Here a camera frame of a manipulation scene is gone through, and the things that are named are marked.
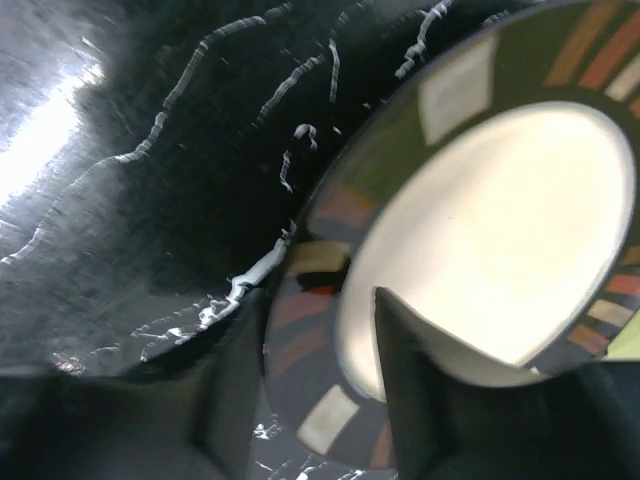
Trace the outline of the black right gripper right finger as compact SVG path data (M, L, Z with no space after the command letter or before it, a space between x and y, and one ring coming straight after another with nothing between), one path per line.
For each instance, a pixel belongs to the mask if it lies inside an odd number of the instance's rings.
M374 317L400 478L638 477L637 363L540 378L428 324L387 288Z

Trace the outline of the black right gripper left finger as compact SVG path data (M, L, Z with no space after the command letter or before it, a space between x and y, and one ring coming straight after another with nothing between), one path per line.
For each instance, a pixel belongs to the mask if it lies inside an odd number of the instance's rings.
M5 479L243 479L262 378L266 294L163 355L155 372L1 372Z

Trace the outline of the brown cream checkered plate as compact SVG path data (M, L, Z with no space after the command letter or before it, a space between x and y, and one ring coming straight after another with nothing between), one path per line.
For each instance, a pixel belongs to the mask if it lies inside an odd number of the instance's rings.
M267 397L305 476L402 479L377 288L540 378L639 312L639 5L438 1L332 55L331 96L374 112L298 219Z

